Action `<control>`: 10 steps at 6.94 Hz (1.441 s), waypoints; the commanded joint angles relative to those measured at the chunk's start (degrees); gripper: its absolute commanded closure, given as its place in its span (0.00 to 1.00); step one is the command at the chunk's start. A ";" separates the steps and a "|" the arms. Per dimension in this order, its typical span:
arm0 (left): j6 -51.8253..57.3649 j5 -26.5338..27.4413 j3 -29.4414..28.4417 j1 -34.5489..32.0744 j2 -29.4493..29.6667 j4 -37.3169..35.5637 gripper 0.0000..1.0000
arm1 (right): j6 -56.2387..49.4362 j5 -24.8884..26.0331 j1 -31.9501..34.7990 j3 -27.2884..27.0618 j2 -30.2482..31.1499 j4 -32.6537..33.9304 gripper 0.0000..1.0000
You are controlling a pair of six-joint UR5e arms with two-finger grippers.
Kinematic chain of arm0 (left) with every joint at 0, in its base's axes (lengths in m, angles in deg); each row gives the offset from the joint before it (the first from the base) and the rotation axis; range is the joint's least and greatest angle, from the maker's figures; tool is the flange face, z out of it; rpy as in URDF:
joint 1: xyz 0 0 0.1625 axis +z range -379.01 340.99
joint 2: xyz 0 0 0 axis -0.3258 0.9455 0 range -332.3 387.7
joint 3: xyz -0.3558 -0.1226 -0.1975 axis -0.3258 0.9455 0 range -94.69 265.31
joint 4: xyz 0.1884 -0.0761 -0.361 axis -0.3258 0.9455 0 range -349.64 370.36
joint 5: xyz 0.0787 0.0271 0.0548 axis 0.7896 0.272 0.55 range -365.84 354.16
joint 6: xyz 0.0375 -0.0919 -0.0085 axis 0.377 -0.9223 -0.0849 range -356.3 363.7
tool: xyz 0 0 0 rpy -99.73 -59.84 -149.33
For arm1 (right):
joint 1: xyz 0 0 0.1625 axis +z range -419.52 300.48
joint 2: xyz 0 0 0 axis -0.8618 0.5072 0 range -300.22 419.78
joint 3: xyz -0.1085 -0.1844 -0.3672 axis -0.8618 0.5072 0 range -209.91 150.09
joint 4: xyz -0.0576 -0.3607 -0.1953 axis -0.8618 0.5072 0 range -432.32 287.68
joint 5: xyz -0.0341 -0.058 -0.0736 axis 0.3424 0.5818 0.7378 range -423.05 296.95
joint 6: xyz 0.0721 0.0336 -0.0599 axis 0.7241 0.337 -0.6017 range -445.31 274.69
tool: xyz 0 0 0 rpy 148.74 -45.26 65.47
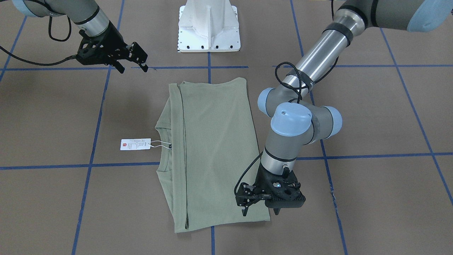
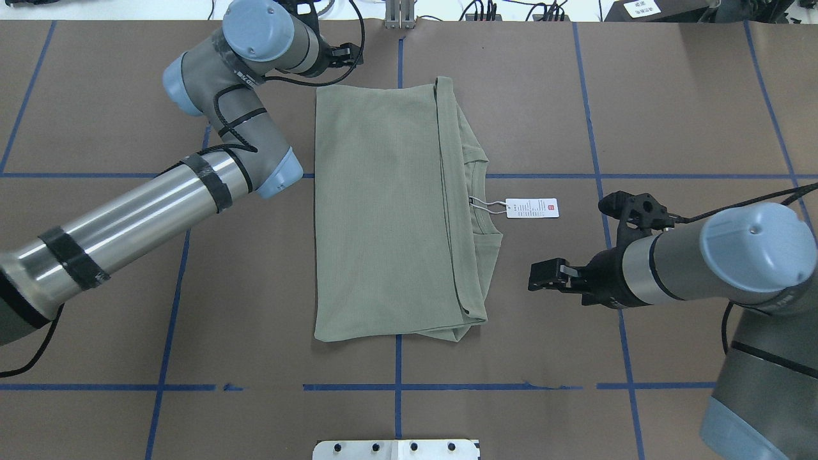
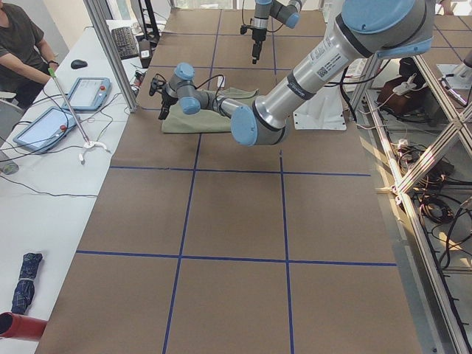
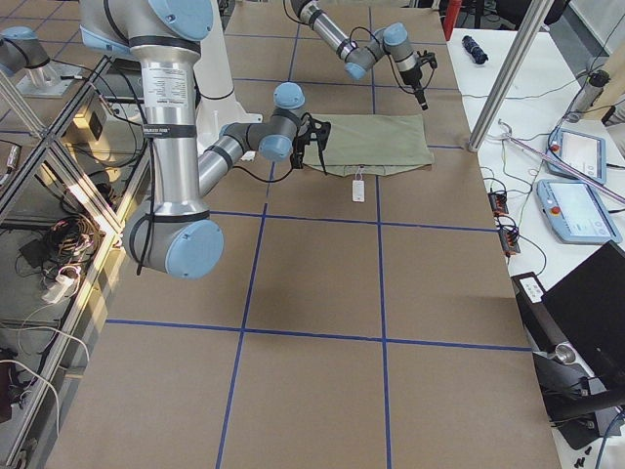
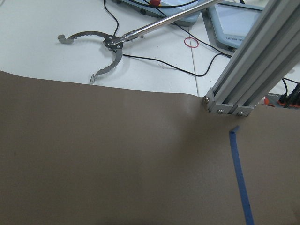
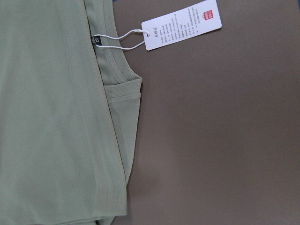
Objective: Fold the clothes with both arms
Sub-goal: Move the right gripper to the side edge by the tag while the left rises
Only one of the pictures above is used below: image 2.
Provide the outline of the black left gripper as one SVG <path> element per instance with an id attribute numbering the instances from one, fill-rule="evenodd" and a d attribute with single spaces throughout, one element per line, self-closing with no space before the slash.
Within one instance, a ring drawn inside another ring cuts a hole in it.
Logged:
<path id="1" fill-rule="evenodd" d="M 289 50 L 284 53 L 284 73 L 314 78 L 325 70 L 348 70 L 340 78 L 349 76 L 357 65 L 363 63 L 365 46 L 365 24 L 359 7 L 353 1 L 351 7 L 357 14 L 360 26 L 360 43 L 330 45 L 320 32 L 319 14 L 313 1 L 284 1 L 284 9 L 294 23 L 294 38 Z"/>

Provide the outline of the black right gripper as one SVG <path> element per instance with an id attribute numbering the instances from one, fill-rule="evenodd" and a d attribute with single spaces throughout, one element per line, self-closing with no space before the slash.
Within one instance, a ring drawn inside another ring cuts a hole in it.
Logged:
<path id="1" fill-rule="evenodd" d="M 602 198 L 597 207 L 619 221 L 616 247 L 596 254 L 583 268 L 571 266 L 563 258 L 531 264 L 528 290 L 582 294 L 583 306 L 604 305 L 620 311 L 648 305 L 626 283 L 625 251 L 632 243 L 650 238 L 653 230 L 673 228 L 675 219 L 651 194 L 617 191 Z"/>

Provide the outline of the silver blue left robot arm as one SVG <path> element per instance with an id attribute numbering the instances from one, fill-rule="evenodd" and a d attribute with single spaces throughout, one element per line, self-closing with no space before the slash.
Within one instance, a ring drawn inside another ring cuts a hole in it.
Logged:
<path id="1" fill-rule="evenodd" d="M 219 28 L 163 72 L 169 99 L 207 119 L 221 143 L 187 155 L 131 191 L 2 254 L 2 344 L 53 328 L 64 304 L 249 194 L 269 198 L 303 178 L 294 148 L 256 91 L 317 88 L 327 70 L 362 64 L 366 39 L 330 45 L 298 1 L 233 1 Z"/>

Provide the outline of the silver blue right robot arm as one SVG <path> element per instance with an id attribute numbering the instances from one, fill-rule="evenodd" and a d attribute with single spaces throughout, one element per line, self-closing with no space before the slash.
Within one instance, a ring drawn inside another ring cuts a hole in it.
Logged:
<path id="1" fill-rule="evenodd" d="M 598 208 L 617 219 L 613 248 L 586 265 L 530 268 L 528 289 L 612 309 L 723 298 L 741 312 L 699 436 L 725 459 L 815 459 L 816 241 L 774 195 L 693 218 L 623 191 Z"/>

